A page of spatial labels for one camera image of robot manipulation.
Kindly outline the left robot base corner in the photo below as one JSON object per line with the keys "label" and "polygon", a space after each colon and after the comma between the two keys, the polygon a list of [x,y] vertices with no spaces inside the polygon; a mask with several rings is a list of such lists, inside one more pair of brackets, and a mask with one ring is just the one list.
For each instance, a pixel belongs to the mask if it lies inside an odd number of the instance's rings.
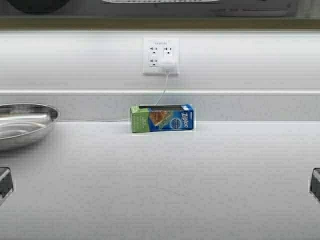
{"label": "left robot base corner", "polygon": [[0,200],[3,201],[14,190],[10,168],[0,168]]}

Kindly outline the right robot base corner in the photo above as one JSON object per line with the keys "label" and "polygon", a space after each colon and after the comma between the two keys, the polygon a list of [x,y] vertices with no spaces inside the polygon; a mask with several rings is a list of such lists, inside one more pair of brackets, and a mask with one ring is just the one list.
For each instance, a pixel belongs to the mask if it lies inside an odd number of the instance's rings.
{"label": "right robot base corner", "polygon": [[311,174],[309,192],[320,201],[320,169],[314,168]]}

